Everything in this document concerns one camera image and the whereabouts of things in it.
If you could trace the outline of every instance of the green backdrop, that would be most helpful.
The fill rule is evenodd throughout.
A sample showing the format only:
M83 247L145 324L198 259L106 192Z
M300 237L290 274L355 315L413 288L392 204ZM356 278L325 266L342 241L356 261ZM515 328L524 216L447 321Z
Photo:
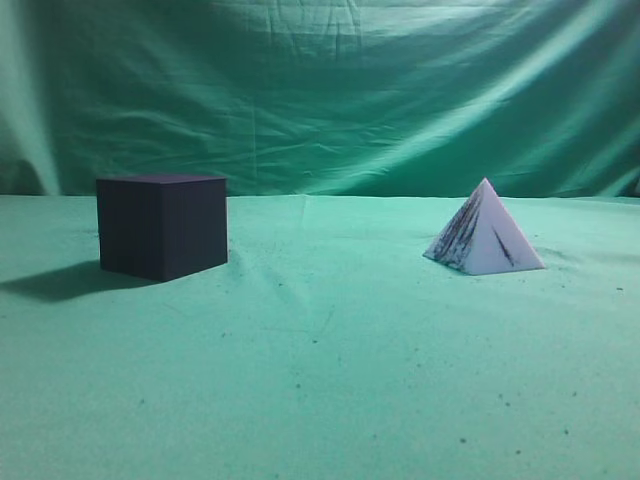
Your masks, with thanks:
M618 195L638 0L2 0L0 193Z

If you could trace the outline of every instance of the pyramid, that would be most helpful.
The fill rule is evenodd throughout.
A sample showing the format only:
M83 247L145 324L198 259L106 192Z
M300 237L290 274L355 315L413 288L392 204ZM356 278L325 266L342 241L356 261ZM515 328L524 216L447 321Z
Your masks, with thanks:
M471 275L545 268L486 178L423 256Z

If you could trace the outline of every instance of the table surface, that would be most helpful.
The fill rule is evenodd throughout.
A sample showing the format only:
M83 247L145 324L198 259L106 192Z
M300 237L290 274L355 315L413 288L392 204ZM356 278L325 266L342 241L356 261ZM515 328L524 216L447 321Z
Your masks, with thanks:
M0 197L0 478L636 478L640 199L505 199L547 269L422 257L464 199L229 199L230 262L98 266Z

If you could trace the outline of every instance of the dark marking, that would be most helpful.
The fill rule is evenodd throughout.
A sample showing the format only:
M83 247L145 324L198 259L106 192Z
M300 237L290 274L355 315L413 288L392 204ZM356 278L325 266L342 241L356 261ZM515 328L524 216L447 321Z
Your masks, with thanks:
M482 191L476 189L453 220L434 248L434 259L447 266L461 265L469 254L471 238L478 224Z
M498 243L500 244L500 248L502 249L503 255L506 257L507 260L509 260L509 263L513 267L515 265L515 262L513 261L513 257L509 253L509 250L507 249L505 244L502 242L502 239L500 238L500 235L498 235L498 232L496 232L496 229L491 227L491 230L493 230L493 234L496 236L496 240L498 240Z

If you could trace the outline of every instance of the cube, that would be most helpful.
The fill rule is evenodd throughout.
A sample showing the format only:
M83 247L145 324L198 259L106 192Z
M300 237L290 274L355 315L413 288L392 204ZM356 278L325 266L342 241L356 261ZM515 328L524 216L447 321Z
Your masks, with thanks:
M228 261L224 177L98 178L96 194L102 269L166 282Z

